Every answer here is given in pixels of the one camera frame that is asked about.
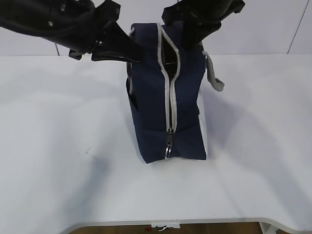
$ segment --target gray strap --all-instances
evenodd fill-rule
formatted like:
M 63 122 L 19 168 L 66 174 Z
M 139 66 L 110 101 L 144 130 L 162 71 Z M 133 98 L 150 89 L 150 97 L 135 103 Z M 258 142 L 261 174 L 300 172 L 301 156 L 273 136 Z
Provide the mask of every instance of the gray strap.
M 208 77 L 209 83 L 215 90 L 217 90 L 218 92 L 222 92 L 225 84 L 222 81 L 220 81 L 218 78 L 215 78 L 213 61 L 211 60 L 208 53 L 206 51 L 203 51 L 203 55 L 206 56 L 207 77 Z

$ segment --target black robotic arm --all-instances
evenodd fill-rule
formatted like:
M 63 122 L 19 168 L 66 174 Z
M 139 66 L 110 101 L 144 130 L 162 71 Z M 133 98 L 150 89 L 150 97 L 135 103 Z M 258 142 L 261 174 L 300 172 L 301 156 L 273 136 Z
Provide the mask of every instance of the black robotic arm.
M 228 15 L 244 7 L 243 0 L 182 0 L 164 9 L 166 25 L 183 22 L 185 49 L 200 43 L 221 27 Z M 0 27 L 42 37 L 70 49 L 69 56 L 93 61 L 142 61 L 141 47 L 117 24 L 120 5 L 105 0 L 0 0 Z

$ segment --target zipper pull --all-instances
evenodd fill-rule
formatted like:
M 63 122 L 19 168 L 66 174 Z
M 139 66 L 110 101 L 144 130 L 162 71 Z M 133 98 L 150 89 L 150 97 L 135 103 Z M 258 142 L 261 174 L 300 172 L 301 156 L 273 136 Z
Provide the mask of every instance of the zipper pull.
M 172 149 L 172 139 L 173 139 L 173 130 L 170 128 L 168 130 L 168 137 L 167 137 L 167 147 L 166 147 L 166 152 L 165 152 L 165 159 L 168 159 L 171 154 L 171 149 Z

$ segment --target bag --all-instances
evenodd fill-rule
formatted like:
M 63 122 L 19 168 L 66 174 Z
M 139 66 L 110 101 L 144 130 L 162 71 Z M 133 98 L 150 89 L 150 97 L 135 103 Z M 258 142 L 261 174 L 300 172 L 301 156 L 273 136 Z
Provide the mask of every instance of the bag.
M 131 37 L 143 48 L 145 59 L 127 64 L 127 91 L 139 150 L 146 163 L 207 157 L 197 107 L 206 66 L 212 86 L 222 91 L 224 84 L 214 78 L 211 59 L 202 45 L 189 51 L 182 48 L 182 30 L 182 23 L 132 25 Z

